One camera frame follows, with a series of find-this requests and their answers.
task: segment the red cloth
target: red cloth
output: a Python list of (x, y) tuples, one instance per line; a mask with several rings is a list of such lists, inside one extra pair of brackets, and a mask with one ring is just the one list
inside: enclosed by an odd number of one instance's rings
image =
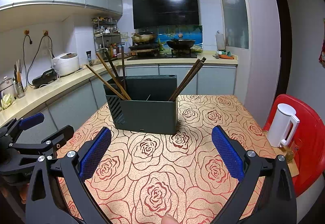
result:
[(323, 41), (323, 47), (322, 47), (321, 55), (320, 55), (320, 58), (319, 58), (320, 63), (325, 63), (325, 61), (322, 58), (322, 53), (324, 53), (324, 55), (325, 55), (325, 39)]

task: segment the knife block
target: knife block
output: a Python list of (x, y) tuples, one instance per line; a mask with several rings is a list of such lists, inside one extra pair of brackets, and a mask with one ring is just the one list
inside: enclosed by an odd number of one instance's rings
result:
[[(120, 91), (113, 79), (108, 80)], [(156, 134), (177, 131), (177, 100), (168, 101), (177, 88), (176, 75), (127, 76), (126, 91), (132, 100), (121, 100), (106, 85), (106, 99), (116, 129)]]

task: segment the blue tile backsplash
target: blue tile backsplash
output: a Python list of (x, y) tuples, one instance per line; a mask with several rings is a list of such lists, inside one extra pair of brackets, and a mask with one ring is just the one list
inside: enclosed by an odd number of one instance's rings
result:
[(171, 48), (166, 42), (172, 38), (180, 39), (180, 34), (183, 35), (182, 39), (195, 40), (192, 47), (193, 52), (202, 52), (202, 25), (159, 26), (139, 29), (139, 32), (141, 31), (150, 31), (157, 34), (155, 42), (160, 45), (160, 53), (171, 53)]

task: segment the frosted glass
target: frosted glass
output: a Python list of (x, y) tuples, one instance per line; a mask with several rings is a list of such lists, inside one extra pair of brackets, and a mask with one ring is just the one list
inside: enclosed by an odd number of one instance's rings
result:
[(248, 49), (248, 20), (245, 0), (222, 0), (225, 45)]

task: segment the spice rack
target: spice rack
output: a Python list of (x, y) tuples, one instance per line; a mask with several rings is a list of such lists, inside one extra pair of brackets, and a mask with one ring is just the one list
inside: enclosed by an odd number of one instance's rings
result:
[[(111, 60), (116, 60), (116, 57), (113, 56), (112, 52), (108, 48), (109, 45), (119, 44), (122, 45), (121, 42), (121, 33), (116, 32), (117, 30), (117, 21), (111, 18), (102, 18), (97, 17), (92, 19), (93, 25), (93, 34), (94, 34), (94, 45), (95, 51), (98, 52), (105, 62), (108, 62), (106, 58), (105, 51), (108, 51)], [(102, 48), (98, 48), (97, 43), (102, 43)]]

